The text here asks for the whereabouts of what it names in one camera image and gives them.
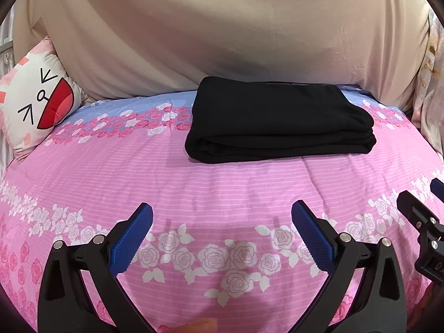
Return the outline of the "person's left hand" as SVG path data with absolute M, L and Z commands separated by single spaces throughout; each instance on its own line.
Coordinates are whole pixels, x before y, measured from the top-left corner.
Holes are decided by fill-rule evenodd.
M 169 329 L 167 333 L 216 333 L 218 321 L 215 318 L 202 319 Z

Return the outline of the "person's right hand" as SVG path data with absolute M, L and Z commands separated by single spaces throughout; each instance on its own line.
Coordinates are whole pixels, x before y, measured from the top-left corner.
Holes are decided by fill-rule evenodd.
M 427 287 L 409 317 L 407 332 L 443 333 L 443 285 Z

